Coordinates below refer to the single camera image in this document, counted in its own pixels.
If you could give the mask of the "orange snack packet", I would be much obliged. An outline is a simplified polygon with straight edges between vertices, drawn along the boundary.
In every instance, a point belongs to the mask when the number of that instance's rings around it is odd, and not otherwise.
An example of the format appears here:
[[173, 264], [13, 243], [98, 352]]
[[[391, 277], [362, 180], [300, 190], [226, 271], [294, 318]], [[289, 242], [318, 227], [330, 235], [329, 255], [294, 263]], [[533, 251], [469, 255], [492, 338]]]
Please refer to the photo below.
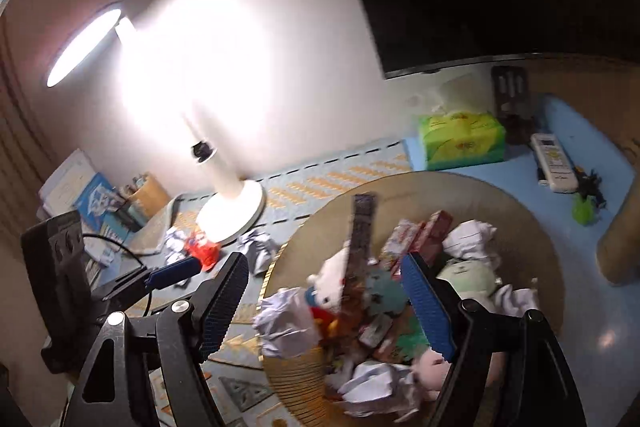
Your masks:
[[192, 232], [184, 243], [184, 251], [201, 262], [202, 270], [209, 272], [220, 258], [221, 247], [210, 241], [202, 231]]

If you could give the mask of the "three-bear plush toy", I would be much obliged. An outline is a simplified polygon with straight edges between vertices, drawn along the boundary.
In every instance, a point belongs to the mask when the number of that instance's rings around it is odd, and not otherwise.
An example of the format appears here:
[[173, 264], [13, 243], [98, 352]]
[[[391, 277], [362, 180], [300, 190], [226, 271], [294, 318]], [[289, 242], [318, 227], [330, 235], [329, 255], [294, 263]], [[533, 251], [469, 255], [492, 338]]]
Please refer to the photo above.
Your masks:
[[[500, 381], [505, 358], [502, 352], [491, 355], [486, 388]], [[427, 402], [435, 402], [444, 387], [451, 364], [440, 353], [427, 348], [422, 355], [418, 355], [413, 360], [411, 369], [422, 389], [423, 398]]]

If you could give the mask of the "paper pile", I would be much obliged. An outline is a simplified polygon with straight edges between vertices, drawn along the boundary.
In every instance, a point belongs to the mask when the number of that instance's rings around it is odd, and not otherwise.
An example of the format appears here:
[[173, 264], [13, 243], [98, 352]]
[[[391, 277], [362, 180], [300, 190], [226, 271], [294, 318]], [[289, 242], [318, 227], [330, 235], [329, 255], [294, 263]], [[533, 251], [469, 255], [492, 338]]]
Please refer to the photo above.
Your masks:
[[305, 291], [300, 287], [280, 288], [262, 299], [253, 327], [265, 358], [292, 359], [320, 343]]

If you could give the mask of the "red french fries plush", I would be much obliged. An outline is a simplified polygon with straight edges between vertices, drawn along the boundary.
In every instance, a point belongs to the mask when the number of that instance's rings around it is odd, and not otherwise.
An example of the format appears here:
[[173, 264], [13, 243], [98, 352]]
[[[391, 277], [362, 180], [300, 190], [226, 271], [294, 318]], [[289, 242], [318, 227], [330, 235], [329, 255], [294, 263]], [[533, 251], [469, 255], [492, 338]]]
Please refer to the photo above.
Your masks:
[[361, 313], [355, 309], [333, 313], [320, 307], [311, 307], [311, 316], [324, 340], [353, 340], [361, 322]]

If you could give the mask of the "hello kitty white plush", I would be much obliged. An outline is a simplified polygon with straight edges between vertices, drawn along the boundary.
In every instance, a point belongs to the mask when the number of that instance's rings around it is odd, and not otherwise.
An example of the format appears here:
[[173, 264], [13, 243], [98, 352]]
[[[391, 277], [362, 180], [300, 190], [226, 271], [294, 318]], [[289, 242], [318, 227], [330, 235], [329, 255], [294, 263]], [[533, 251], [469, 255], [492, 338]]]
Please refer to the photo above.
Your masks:
[[346, 245], [323, 262], [316, 274], [307, 277], [306, 297], [311, 306], [337, 314], [341, 310], [345, 274], [348, 260]]

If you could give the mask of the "white paper ball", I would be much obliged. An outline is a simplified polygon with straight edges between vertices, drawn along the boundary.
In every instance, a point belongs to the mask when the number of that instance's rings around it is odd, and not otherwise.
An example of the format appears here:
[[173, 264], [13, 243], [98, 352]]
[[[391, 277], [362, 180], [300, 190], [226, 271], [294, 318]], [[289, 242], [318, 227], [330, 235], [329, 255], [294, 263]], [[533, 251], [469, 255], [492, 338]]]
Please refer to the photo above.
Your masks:
[[160, 250], [166, 265], [172, 265], [186, 257], [187, 240], [188, 236], [182, 230], [176, 227], [167, 230]]

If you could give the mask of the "teal plastic star toy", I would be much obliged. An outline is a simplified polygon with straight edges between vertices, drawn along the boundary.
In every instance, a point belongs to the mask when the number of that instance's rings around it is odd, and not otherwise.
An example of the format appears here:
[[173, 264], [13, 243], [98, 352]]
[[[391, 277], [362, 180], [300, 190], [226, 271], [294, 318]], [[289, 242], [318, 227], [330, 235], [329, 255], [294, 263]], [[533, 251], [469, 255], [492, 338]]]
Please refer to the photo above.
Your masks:
[[370, 315], [390, 314], [392, 317], [404, 312], [408, 303], [401, 283], [395, 281], [386, 270], [373, 267], [366, 282], [367, 310]]

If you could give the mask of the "green-headed plush toy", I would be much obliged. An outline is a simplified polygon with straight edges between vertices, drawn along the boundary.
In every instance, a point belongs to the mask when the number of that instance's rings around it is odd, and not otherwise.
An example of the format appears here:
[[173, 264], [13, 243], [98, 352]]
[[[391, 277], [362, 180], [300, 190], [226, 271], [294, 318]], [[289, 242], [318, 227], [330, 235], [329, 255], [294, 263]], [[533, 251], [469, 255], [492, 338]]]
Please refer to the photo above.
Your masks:
[[502, 284], [489, 265], [473, 259], [447, 263], [437, 278], [448, 282], [461, 298], [488, 299]]

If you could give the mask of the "patterned blue woven mat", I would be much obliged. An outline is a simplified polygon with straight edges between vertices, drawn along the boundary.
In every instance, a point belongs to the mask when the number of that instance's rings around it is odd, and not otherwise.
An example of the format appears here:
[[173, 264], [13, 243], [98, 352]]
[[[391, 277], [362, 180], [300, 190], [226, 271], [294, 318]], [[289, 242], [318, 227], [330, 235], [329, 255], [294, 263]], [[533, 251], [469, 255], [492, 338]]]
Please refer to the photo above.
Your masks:
[[[281, 246], [313, 213], [337, 195], [410, 168], [405, 143], [399, 139], [382, 139], [261, 176], [258, 181], [265, 190], [266, 205], [254, 228], [267, 232]], [[210, 196], [212, 191], [206, 190], [171, 199], [141, 231], [124, 237], [125, 247], [103, 270], [104, 277], [126, 273], [139, 263], [161, 267], [165, 260], [158, 245], [165, 230], [176, 227], [186, 233], [194, 231], [196, 215]], [[262, 277], [250, 278], [224, 343], [202, 365], [209, 391], [228, 426], [274, 423], [293, 426], [296, 423], [270, 388], [259, 360], [258, 339], [252, 322], [263, 280]]]

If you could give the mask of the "cardboard pen holder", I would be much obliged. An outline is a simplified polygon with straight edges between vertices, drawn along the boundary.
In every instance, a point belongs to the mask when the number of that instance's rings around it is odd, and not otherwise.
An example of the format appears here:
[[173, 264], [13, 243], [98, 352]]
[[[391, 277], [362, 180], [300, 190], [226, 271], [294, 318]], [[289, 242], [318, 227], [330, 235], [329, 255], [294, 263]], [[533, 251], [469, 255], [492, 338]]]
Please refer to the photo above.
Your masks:
[[153, 218], [171, 201], [163, 185], [149, 172], [142, 174], [141, 182], [137, 184], [134, 193], [129, 195], [128, 199], [145, 219]]

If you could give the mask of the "blue study book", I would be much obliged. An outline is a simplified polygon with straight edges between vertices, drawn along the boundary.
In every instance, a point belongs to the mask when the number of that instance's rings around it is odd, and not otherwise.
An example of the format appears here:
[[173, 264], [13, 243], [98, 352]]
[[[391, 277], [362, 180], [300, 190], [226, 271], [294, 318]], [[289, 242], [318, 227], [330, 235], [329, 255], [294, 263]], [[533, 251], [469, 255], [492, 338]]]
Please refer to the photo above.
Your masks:
[[75, 200], [74, 208], [91, 231], [99, 232], [105, 217], [115, 213], [125, 202], [105, 176], [97, 172]]

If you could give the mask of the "woven golden basket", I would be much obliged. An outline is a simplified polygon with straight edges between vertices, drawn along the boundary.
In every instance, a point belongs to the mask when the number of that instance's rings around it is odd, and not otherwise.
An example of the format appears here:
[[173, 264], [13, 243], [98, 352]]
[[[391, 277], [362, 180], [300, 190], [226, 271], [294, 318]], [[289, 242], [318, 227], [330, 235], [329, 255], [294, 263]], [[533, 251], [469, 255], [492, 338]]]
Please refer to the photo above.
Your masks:
[[565, 285], [548, 234], [526, 207], [495, 185], [446, 172], [394, 174], [337, 196], [285, 243], [262, 284], [262, 298], [304, 285], [360, 223], [379, 251], [402, 218], [447, 210], [497, 225], [499, 273], [510, 282], [539, 277], [541, 307], [525, 317], [490, 314], [461, 300], [417, 254], [401, 262], [402, 283], [435, 349], [452, 367], [429, 426], [582, 426], [582, 401], [556, 335]]

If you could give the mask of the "white paper stack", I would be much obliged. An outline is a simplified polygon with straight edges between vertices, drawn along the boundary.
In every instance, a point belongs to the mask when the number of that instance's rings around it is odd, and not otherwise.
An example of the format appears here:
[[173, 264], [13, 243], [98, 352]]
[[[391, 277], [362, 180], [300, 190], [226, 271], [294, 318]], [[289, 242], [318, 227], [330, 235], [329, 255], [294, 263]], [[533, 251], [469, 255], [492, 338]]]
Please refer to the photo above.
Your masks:
[[76, 150], [56, 168], [40, 187], [42, 207], [51, 217], [70, 211], [85, 187], [96, 175], [83, 150]]

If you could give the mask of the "green tissue box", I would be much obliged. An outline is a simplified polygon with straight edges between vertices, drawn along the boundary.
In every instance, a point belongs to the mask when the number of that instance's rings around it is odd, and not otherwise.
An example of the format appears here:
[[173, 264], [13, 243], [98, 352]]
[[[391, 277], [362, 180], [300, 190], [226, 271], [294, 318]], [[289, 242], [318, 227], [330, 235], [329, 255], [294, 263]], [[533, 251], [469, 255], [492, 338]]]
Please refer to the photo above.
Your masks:
[[491, 113], [423, 116], [418, 135], [431, 171], [491, 164], [506, 155], [506, 129]]

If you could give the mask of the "white remote control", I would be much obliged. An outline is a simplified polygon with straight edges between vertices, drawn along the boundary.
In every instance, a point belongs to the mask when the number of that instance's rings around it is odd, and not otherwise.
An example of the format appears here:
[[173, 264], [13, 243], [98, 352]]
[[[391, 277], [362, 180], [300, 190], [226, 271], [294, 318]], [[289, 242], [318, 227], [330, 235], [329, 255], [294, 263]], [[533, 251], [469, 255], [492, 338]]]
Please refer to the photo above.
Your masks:
[[575, 193], [578, 190], [577, 176], [556, 136], [534, 133], [530, 137], [530, 145], [536, 153], [550, 190], [554, 193]]

